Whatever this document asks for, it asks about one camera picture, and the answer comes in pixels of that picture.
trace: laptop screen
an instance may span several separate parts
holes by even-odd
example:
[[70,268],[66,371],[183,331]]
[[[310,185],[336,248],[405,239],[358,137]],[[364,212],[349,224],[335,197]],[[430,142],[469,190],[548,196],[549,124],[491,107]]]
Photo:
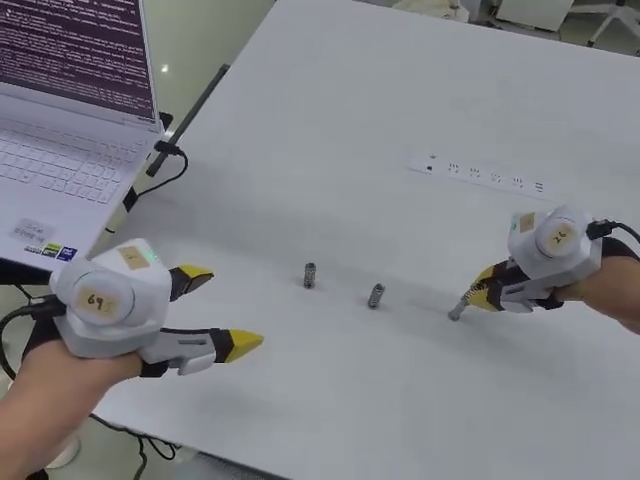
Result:
[[0,0],[0,82],[155,119],[140,0]]

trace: laptop sticker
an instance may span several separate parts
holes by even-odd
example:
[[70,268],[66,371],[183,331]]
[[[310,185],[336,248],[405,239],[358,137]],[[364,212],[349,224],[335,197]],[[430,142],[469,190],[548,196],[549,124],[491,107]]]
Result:
[[42,249],[36,248],[36,247],[24,247],[24,251],[29,253],[35,253],[36,255],[42,254]]
[[58,260],[62,260],[63,262],[70,262],[78,253],[78,249],[71,247],[62,247],[60,253],[56,257]]
[[56,245],[55,243],[47,243],[47,246],[42,250],[42,255],[45,257],[56,258],[60,250],[62,249],[62,245]]
[[55,231],[54,227],[43,225],[28,218],[21,218],[9,232],[9,236],[31,247],[42,248]]

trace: label sticker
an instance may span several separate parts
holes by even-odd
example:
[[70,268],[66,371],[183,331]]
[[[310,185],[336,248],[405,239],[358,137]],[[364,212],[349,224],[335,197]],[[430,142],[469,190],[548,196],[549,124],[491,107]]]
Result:
[[550,252],[558,252],[564,247],[564,244],[571,241],[574,236],[573,227],[567,223],[561,224],[554,232],[549,236],[547,241],[547,248]]
[[54,227],[42,225],[28,218],[22,218],[18,224],[13,227],[9,236],[32,247],[42,248],[55,231],[56,229]]
[[83,287],[76,298],[76,308],[111,318],[118,309],[118,300],[92,288]]
[[42,249],[36,247],[24,247],[25,252],[35,253],[36,255],[42,255]]
[[535,213],[527,213],[520,217],[520,233],[526,233],[529,230],[533,230],[535,223]]
[[45,257],[56,258],[60,250],[62,249],[62,245],[57,245],[55,243],[47,243],[47,245],[42,250],[42,255]]
[[62,247],[62,250],[60,250],[60,253],[56,258],[63,262],[70,262],[76,256],[76,253],[78,253],[77,248]]
[[129,270],[139,270],[140,268],[148,268],[150,266],[138,247],[122,247],[118,249],[118,252],[120,252],[120,255],[122,255],[122,258],[127,263]]

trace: laptop keyboard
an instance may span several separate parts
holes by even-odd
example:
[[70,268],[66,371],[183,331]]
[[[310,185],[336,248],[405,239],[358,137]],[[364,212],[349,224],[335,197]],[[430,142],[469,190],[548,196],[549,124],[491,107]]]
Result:
[[109,203],[142,144],[109,144],[0,119],[0,178]]

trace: white device housing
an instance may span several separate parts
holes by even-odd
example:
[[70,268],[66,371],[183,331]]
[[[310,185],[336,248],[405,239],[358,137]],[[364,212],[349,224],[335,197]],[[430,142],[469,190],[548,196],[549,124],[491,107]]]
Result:
[[67,305],[55,319],[76,356],[109,358],[155,343],[164,326],[171,274],[143,239],[55,272],[52,292]]
[[593,221],[588,213],[569,206],[549,212],[513,216],[509,253],[532,280],[551,279],[550,286],[568,285],[600,269],[601,240],[586,235]]

